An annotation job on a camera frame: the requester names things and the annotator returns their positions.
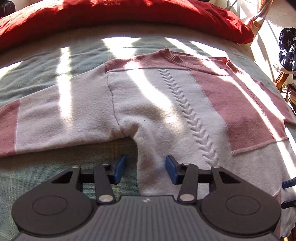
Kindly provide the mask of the pink and white sweater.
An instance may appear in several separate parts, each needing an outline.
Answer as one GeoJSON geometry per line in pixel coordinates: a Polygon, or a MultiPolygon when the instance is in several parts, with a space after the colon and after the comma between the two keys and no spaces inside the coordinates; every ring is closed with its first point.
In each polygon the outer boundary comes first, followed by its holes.
{"type": "Polygon", "coordinates": [[[178,193],[165,157],[219,165],[279,201],[295,175],[295,117],[273,86],[228,58],[168,48],[98,67],[1,108],[1,156],[130,137],[143,195],[178,193]]]}

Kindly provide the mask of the wooden chair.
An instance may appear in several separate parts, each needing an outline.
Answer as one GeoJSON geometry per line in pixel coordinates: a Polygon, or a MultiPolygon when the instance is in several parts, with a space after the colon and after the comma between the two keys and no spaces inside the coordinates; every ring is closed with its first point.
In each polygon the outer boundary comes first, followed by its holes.
{"type": "Polygon", "coordinates": [[[287,104],[292,108],[292,112],[295,115],[295,83],[288,83],[287,79],[292,74],[281,72],[274,81],[275,87],[284,94],[284,99],[287,104]]]}

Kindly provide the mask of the green plaid bed blanket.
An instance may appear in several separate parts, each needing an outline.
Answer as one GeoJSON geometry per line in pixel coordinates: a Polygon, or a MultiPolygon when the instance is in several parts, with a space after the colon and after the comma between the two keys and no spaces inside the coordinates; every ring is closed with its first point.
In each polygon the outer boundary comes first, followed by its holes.
{"type": "MultiPolygon", "coordinates": [[[[107,61],[165,48],[196,58],[228,58],[255,80],[274,87],[233,42],[180,27],[109,25],[53,34],[1,52],[1,108],[107,61]]],[[[11,208],[22,194],[69,167],[113,163],[121,154],[127,156],[127,170],[115,194],[143,195],[137,182],[137,144],[130,137],[1,158],[1,240],[18,232],[11,208]]]]}

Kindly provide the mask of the navy star-patterned garment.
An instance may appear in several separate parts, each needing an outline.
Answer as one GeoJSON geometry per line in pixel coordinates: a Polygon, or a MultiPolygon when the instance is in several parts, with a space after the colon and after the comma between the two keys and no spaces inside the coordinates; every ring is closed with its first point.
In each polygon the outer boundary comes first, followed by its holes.
{"type": "Polygon", "coordinates": [[[289,72],[295,73],[295,33],[294,27],[283,28],[279,38],[280,64],[289,72]]]}

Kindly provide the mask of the metal drying rack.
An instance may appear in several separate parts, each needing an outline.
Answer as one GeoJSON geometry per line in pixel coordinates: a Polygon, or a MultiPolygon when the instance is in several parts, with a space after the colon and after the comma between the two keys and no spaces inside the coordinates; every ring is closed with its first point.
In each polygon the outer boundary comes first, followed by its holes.
{"type": "Polygon", "coordinates": [[[226,0],[226,9],[238,12],[240,0],[226,0]]]}

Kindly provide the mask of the red duvet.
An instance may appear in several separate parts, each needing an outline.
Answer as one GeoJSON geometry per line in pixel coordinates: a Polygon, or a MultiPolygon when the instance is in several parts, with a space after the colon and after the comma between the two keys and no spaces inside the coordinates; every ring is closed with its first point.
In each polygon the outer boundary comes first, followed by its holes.
{"type": "Polygon", "coordinates": [[[125,22],[182,26],[237,44],[254,37],[233,12],[202,1],[40,1],[1,18],[1,51],[67,30],[125,22]]]}

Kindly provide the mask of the right orange curtain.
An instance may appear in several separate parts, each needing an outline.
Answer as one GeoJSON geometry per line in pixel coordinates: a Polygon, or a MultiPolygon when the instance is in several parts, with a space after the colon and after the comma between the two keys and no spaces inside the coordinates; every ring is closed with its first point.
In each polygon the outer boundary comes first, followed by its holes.
{"type": "Polygon", "coordinates": [[[273,0],[258,0],[257,1],[257,13],[248,18],[244,23],[247,27],[252,29],[253,27],[260,29],[263,21],[265,20],[271,6],[273,4],[273,0]]]}

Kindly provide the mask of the black backpack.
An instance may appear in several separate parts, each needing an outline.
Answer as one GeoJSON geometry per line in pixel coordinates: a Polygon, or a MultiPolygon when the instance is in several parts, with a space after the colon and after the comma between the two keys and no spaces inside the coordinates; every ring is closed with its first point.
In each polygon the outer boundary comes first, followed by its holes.
{"type": "Polygon", "coordinates": [[[0,17],[8,16],[16,11],[15,4],[10,0],[0,0],[0,17]]]}

